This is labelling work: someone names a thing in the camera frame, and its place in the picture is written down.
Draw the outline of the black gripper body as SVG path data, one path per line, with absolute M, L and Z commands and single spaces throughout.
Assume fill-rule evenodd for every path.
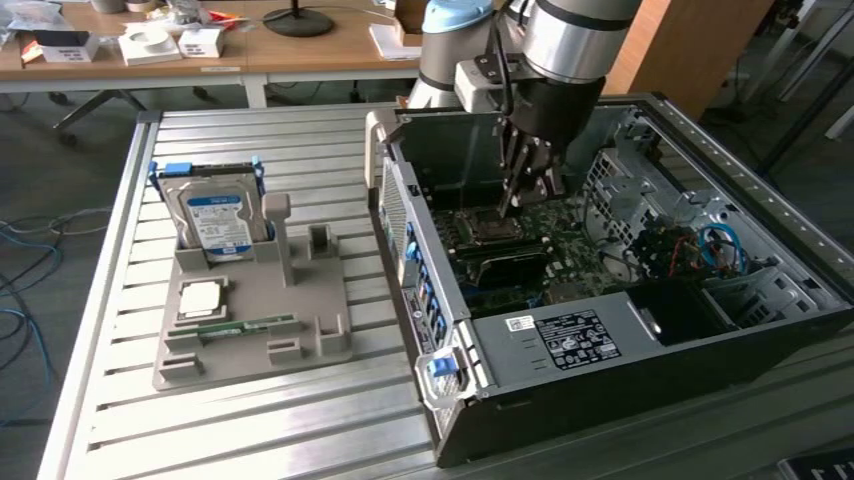
M 562 83 L 546 78 L 516 84 L 510 125 L 564 151 L 584 129 L 604 87 L 604 78 Z

